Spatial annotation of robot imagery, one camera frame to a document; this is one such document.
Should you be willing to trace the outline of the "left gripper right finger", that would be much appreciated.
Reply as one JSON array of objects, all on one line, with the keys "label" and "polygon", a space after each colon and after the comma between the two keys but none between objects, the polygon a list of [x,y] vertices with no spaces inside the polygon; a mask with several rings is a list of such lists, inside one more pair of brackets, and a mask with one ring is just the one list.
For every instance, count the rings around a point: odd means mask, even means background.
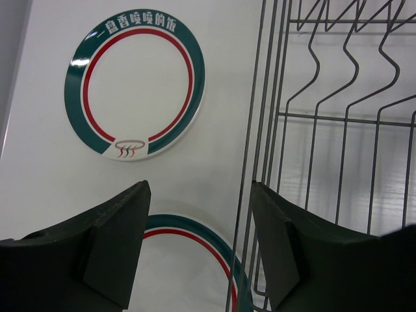
[{"label": "left gripper right finger", "polygon": [[415,226],[382,236],[331,223],[253,182],[273,311],[414,311]]}]

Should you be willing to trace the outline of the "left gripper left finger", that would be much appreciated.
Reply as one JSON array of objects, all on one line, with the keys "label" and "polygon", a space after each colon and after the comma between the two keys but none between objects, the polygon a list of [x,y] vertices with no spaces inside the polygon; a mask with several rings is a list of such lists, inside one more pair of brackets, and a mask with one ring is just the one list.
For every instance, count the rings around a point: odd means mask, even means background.
[{"label": "left gripper left finger", "polygon": [[2,240],[1,310],[127,309],[150,200],[140,181],[54,226]]}]

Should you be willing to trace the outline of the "near green red rimmed plate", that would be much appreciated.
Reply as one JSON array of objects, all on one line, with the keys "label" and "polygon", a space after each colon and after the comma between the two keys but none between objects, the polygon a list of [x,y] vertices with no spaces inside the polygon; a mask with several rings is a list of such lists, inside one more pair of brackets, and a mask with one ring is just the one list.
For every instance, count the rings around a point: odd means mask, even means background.
[{"label": "near green red rimmed plate", "polygon": [[129,311],[252,311],[229,244],[201,222],[149,216]]}]

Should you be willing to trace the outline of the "green red rimmed plate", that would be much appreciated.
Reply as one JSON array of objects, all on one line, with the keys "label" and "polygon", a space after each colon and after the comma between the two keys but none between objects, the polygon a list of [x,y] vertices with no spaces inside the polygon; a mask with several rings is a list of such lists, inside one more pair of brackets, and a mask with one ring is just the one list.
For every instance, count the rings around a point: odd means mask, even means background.
[{"label": "green red rimmed plate", "polygon": [[158,10],[129,10],[96,25],[78,45],[64,106],[90,151],[132,162],[185,134],[204,89],[205,60],[191,30]]},{"label": "green red rimmed plate", "polygon": [[201,222],[149,216],[129,311],[252,311],[229,244]]}]

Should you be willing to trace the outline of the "far green red rimmed plate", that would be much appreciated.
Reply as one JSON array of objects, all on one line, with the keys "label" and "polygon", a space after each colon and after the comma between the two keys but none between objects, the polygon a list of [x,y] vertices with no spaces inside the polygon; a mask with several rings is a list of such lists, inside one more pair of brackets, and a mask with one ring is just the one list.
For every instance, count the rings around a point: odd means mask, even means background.
[{"label": "far green red rimmed plate", "polygon": [[185,134],[204,89],[205,60],[191,30],[158,10],[129,10],[96,25],[78,45],[64,106],[90,151],[132,162]]}]

